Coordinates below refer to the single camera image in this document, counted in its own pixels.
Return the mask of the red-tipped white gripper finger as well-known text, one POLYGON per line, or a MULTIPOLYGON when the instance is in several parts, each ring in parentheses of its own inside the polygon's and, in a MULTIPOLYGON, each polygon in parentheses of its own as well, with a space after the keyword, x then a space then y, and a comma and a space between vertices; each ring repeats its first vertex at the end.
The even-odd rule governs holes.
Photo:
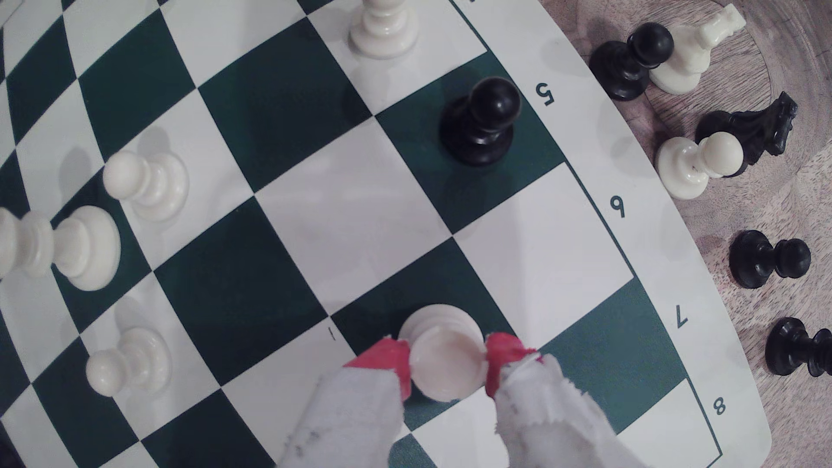
POLYGON ((618 438, 595 399, 558 360, 509 333, 485 340, 485 390, 510 467, 645 467, 618 438))
POLYGON ((277 466, 389 466, 411 393, 410 345, 386 336, 320 379, 277 466))

